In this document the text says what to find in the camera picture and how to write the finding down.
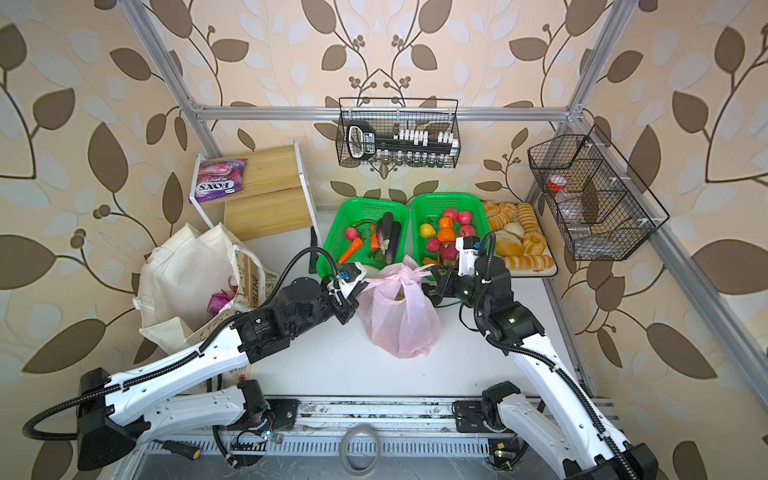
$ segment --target vegetable basket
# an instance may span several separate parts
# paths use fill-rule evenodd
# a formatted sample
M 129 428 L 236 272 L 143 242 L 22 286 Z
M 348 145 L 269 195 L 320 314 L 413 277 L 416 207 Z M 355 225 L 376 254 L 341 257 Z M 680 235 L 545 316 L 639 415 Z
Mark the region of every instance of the vegetable basket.
M 438 259 L 437 253 L 427 251 L 427 240 L 419 236 L 419 226 L 422 223 L 430 223 L 437 230 L 437 223 L 442 217 L 442 212 L 446 208 L 455 208 L 458 211 L 466 210 L 472 214 L 472 226 L 475 228 L 477 236 L 481 239 L 491 231 L 488 228 L 488 219 L 485 218 L 485 209 L 483 209 L 480 200 L 470 194 L 423 194 L 413 199 L 411 210 L 413 212 L 413 251 L 415 260 L 421 263 L 425 257 L 433 260 Z M 462 226 L 458 222 L 453 223 L 453 231 L 458 236 L 458 230 Z
M 360 220 L 373 220 L 376 222 L 386 212 L 392 212 L 395 221 L 402 224 L 397 251 L 395 252 L 395 263 L 402 262 L 403 250 L 406 248 L 406 236 L 408 234 L 408 219 L 410 217 L 410 212 L 408 212 L 408 207 L 403 204 L 385 200 L 353 198 L 344 202 L 339 209 L 339 213 L 336 214 L 336 219 L 333 221 L 331 230 L 328 233 L 328 238 L 326 239 L 326 244 L 323 248 L 325 248 L 333 258 L 338 260 L 349 247 L 349 241 L 344 238 L 344 230 Z M 358 228 L 358 231 L 362 233 L 362 229 L 363 227 L 360 227 Z M 382 268 L 383 265 L 377 265 L 373 259 L 369 257 L 370 253 L 371 240 L 368 239 L 365 241 L 362 248 L 352 255 L 352 258 L 349 259 L 348 263 L 360 262 L 363 265 L 370 265 L 379 269 Z M 317 260 L 317 274 L 321 278 L 331 274 L 328 261 L 323 256 L 320 256 Z

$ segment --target black wire basket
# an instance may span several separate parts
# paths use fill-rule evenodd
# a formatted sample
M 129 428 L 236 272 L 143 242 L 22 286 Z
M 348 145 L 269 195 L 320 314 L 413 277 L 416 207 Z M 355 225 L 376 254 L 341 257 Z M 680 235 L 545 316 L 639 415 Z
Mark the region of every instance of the black wire basket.
M 457 108 L 445 98 L 340 98 L 339 165 L 456 168 Z
M 593 127 L 586 135 L 560 135 L 528 149 L 531 172 L 573 260 L 626 260 L 669 220 L 621 152 L 627 173 L 608 163 L 603 138 Z M 630 184 L 635 193 L 653 199 L 657 210 L 644 207 Z

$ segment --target radish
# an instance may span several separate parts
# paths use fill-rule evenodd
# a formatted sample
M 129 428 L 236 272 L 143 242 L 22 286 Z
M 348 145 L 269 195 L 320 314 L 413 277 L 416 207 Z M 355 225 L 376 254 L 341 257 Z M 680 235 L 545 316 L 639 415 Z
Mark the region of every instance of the radish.
M 458 212 L 458 215 L 456 216 L 456 220 L 458 220 L 458 222 L 461 225 L 469 225 L 470 223 L 472 223 L 472 214 L 466 210 L 462 212 Z
M 458 235 L 460 237 L 476 237 L 477 232 L 475 232 L 475 228 L 472 225 L 464 225 L 458 229 Z
M 430 238 L 427 240 L 427 251 L 430 253 L 436 253 L 440 250 L 440 240 L 436 238 Z
M 456 250 L 455 243 L 446 243 L 440 247 L 439 251 L 440 263 L 443 265 L 456 265 L 456 259 L 458 258 L 458 250 Z
M 442 216 L 448 217 L 453 221 L 456 221 L 456 216 L 458 215 L 458 211 L 455 208 L 446 208 L 442 211 Z
M 344 230 L 344 238 L 346 238 L 350 242 L 355 240 L 359 236 L 360 236 L 360 234 L 357 233 L 357 229 L 355 227 L 350 227 L 350 228 Z

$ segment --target white table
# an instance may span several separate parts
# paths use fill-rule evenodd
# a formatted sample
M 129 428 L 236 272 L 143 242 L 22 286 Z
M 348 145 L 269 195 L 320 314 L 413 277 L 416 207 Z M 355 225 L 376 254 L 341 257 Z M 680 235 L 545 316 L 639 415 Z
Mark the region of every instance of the white table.
M 320 211 L 326 237 L 335 211 Z M 412 253 L 411 232 L 406 253 Z M 299 250 L 310 244 L 309 229 L 247 242 L 269 268 L 281 272 Z M 291 270 L 286 283 L 309 276 L 309 255 Z M 541 279 L 512 279 L 515 299 L 528 307 L 546 329 L 555 350 L 571 373 L 568 351 Z M 446 299 L 443 303 L 452 303 Z M 458 321 L 458 305 L 439 308 L 442 333 L 428 357 L 398 359 L 373 345 L 360 319 L 342 326 L 330 319 L 304 333 L 281 352 L 254 364 L 255 377 L 266 395 L 285 396 L 479 396 L 482 390 L 509 380 L 524 394 L 535 396 L 531 383 L 512 364 L 511 356 L 491 347 Z M 464 308 L 472 326 L 472 311 Z

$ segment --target purple package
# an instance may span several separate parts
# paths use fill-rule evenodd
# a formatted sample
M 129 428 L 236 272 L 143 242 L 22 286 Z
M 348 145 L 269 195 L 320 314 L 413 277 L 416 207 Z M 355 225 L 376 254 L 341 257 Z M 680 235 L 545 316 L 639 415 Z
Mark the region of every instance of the purple package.
M 243 189 L 245 158 L 227 161 L 210 161 L 200 165 L 194 197 L 207 202 L 226 197 Z

